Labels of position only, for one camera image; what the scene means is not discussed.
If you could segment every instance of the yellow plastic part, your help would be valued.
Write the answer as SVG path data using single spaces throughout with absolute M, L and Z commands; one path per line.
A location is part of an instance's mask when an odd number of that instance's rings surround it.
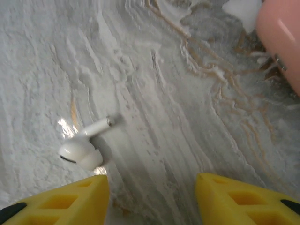
M 4 225 L 102 225 L 108 206 L 105 175 L 96 175 L 19 202 L 27 206 Z
M 237 180 L 199 173 L 196 198 L 204 225 L 300 225 L 300 216 L 281 203 L 296 200 Z

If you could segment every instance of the pink object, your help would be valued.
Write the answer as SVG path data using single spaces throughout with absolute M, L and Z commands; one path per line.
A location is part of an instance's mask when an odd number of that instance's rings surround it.
M 300 96 L 300 0 L 265 0 L 256 32 Z

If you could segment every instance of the earbud stem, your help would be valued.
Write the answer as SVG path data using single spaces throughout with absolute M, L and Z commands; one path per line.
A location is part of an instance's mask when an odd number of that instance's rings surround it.
M 110 118 L 109 116 L 107 116 L 107 117 L 85 127 L 78 133 L 78 135 L 91 138 L 91 137 L 105 131 L 113 124 L 114 124 L 113 119 Z

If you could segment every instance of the wireless earbud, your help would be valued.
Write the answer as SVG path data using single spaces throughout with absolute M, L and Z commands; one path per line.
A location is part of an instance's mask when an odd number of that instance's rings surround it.
M 65 141 L 59 150 L 62 159 L 77 163 L 83 169 L 94 170 L 103 162 L 101 153 L 90 143 L 90 138 L 105 131 L 114 124 L 111 117 L 106 117 L 81 130 L 74 137 Z

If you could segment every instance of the square hole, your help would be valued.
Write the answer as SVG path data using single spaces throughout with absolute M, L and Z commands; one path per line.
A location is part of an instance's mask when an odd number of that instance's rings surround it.
M 85 181 L 78 184 L 78 187 L 88 187 L 92 182 L 91 181 Z
M 27 225 L 54 225 L 59 217 L 51 216 L 30 216 Z
M 67 209 L 76 200 L 77 195 L 54 195 L 40 209 Z
M 257 225 L 292 225 L 293 223 L 276 211 L 252 211 L 247 213 Z
M 266 202 L 258 195 L 252 192 L 235 191 L 229 192 L 229 196 L 238 205 L 265 205 Z

